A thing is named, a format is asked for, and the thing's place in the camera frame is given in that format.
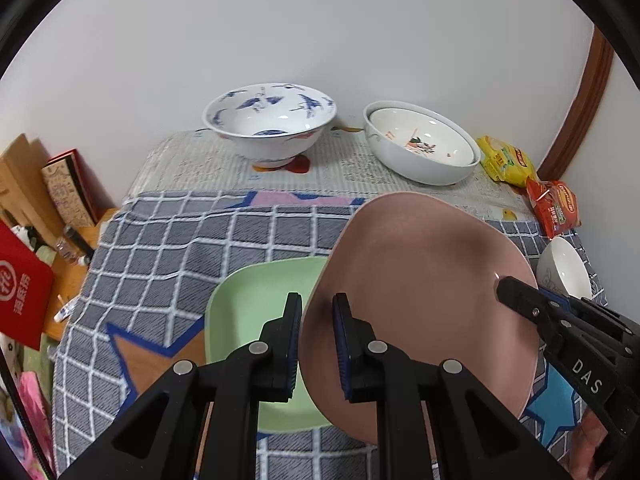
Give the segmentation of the person's right hand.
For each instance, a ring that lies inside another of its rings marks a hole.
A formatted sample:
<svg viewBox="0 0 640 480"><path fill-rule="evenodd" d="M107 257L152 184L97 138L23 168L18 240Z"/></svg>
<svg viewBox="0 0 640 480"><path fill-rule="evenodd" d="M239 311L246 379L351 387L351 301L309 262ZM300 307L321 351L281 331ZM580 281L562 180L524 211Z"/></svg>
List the person's right hand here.
<svg viewBox="0 0 640 480"><path fill-rule="evenodd" d="M593 413L586 408L582 420L573 431L572 447L568 453L567 470L575 480L599 480L608 465L596 466L597 448L608 435L608 430Z"/></svg>

